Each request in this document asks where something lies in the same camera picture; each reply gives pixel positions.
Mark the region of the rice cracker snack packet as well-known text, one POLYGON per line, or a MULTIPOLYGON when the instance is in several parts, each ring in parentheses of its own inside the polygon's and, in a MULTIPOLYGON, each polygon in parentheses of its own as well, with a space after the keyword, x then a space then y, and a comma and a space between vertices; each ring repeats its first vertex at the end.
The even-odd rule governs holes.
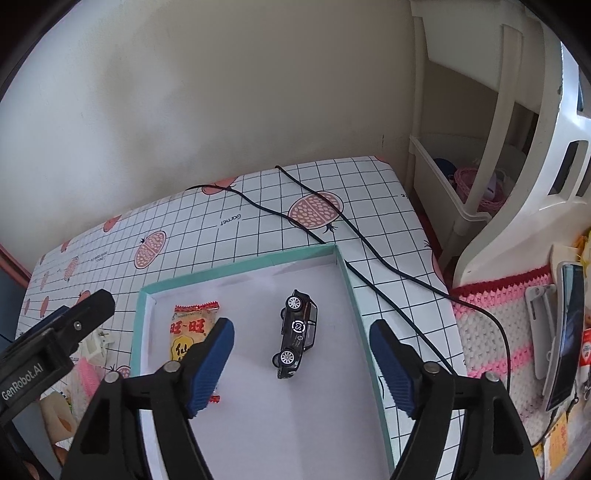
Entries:
POLYGON ((186 391, 186 408, 192 414, 207 407, 209 403, 217 403, 218 379, 212 373, 198 372, 192 365, 186 365, 185 355, 195 345, 204 343, 214 328, 219 304, 211 301, 204 304, 176 305, 169 325, 170 360, 183 367, 183 386, 186 391))

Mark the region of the pink comb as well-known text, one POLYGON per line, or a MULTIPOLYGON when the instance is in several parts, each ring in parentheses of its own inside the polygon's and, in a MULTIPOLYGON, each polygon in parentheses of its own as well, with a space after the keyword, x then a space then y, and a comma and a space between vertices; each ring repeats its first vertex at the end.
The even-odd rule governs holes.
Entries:
POLYGON ((82 357, 75 365, 74 370, 86 397, 91 399, 101 383, 95 366, 82 357))

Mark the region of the beige lace cloth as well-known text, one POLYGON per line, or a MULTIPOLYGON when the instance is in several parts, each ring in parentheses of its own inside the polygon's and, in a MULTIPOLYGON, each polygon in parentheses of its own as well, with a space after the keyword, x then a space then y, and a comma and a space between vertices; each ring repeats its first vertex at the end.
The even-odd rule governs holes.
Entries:
POLYGON ((40 400, 39 407, 52 444, 68 440, 75 435, 78 422, 63 395, 51 392, 40 400))

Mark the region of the cream hair claw clip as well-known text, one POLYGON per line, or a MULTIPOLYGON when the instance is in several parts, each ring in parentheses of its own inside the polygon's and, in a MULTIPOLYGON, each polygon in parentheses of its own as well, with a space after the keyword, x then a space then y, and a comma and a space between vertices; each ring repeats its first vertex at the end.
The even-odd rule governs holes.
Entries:
POLYGON ((102 329, 96 329, 79 344, 79 353, 89 364, 104 367, 107 361, 107 348, 114 342, 114 337, 102 329))

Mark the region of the teal shallow box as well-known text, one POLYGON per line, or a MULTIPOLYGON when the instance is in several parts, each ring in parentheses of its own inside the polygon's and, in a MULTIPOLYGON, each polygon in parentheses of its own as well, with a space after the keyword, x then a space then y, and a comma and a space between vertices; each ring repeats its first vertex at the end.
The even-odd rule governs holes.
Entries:
POLYGON ((131 371, 170 357, 176 305, 217 301, 235 326, 218 380, 221 399, 190 425, 216 479, 386 479, 394 468, 372 355, 338 248, 301 247, 144 287, 138 296, 131 371), (294 289, 318 306, 315 345, 290 379, 271 359, 294 289))

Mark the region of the crocheted pink white cushion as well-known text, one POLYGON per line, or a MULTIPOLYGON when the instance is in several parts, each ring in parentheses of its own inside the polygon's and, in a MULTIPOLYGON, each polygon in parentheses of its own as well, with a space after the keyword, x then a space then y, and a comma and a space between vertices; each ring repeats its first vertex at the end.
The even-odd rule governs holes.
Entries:
POLYGON ((571 409, 558 408, 555 419, 543 407, 544 382, 535 376, 534 345, 526 307, 526 289, 552 283, 551 271, 543 266, 494 281, 457 287, 451 294, 493 314, 496 326, 485 315, 459 304, 453 305, 464 349, 467 372, 479 378, 487 371, 511 377, 510 396, 535 449, 544 479, 581 478, 581 467, 590 446, 590 417, 585 401, 571 409))

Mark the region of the black toy car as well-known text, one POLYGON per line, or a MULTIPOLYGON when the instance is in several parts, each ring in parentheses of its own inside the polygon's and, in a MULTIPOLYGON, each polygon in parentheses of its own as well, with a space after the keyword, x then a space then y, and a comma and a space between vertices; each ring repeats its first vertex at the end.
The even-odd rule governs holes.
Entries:
POLYGON ((300 368, 304 353, 315 345, 318 306, 308 294, 294 289, 280 311, 280 351, 273 355, 277 378, 288 379, 300 368))

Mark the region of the pomegranate grid tablecloth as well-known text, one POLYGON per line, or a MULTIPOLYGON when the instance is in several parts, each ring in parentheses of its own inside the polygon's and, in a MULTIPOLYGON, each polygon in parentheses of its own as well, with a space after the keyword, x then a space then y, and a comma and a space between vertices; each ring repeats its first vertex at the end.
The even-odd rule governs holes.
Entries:
MULTIPOLYGON (((428 239, 394 171, 372 158, 324 160, 191 188, 116 216, 43 255, 17 329, 99 289, 114 297, 105 371, 131 371, 140 291, 154 283, 301 247, 338 248, 368 340, 385 319, 423 358, 465 372, 451 304, 428 239)), ((394 464, 412 420, 394 406, 372 357, 394 464)))

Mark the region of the white phone stand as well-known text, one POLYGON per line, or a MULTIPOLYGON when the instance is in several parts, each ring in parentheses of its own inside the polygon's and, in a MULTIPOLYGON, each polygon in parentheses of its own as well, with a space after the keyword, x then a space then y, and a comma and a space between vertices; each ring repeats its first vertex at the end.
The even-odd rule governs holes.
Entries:
POLYGON ((556 334, 556 286, 528 287, 525 301, 530 320, 537 379, 545 379, 549 370, 552 342, 556 334))

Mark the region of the smartphone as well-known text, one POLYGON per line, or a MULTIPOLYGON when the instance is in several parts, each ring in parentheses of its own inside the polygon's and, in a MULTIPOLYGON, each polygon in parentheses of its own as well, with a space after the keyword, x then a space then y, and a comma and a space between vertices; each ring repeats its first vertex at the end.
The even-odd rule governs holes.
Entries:
POLYGON ((545 409, 552 411, 573 390, 584 330, 585 277, 583 266, 561 262, 557 275, 556 332, 545 384, 545 409))

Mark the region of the white shelf unit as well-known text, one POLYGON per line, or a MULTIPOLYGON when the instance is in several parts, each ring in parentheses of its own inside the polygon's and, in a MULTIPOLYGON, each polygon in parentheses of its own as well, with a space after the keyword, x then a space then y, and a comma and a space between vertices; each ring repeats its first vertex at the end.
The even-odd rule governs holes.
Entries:
POLYGON ((468 212, 436 160, 447 160, 458 169, 474 167, 482 158, 485 145, 484 139, 440 133, 410 138, 410 152, 415 156, 413 187, 442 248, 442 267, 462 254, 492 215, 468 212))

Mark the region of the white plastic chair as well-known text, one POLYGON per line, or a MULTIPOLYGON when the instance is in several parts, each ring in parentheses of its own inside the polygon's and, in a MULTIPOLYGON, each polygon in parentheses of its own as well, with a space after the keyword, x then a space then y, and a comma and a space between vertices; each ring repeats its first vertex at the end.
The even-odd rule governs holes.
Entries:
POLYGON ((590 224, 590 85, 526 1, 415 1, 411 134, 484 139, 474 167, 437 165, 489 223, 447 266, 464 286, 546 264, 590 224))

